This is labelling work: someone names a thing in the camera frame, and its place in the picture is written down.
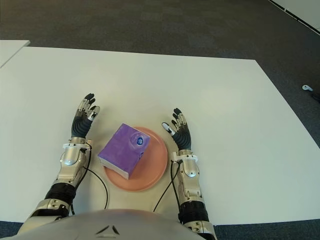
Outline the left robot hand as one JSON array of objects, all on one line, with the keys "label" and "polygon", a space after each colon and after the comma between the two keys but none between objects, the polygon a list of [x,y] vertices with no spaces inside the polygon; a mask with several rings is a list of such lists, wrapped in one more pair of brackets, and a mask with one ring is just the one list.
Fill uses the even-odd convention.
[{"label": "left robot hand", "polygon": [[89,93],[81,100],[71,125],[72,138],[86,138],[93,121],[100,112],[100,107],[93,105],[95,101],[94,93]]}]

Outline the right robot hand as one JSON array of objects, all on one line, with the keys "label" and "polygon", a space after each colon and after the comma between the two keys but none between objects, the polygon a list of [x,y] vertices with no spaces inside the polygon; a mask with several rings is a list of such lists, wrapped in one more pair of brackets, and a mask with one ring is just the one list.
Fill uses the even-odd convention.
[{"label": "right robot hand", "polygon": [[172,116],[174,119],[171,121],[171,123],[174,125],[175,130],[166,122],[161,123],[163,129],[172,137],[179,151],[191,151],[192,139],[184,114],[179,108],[175,108]]}]

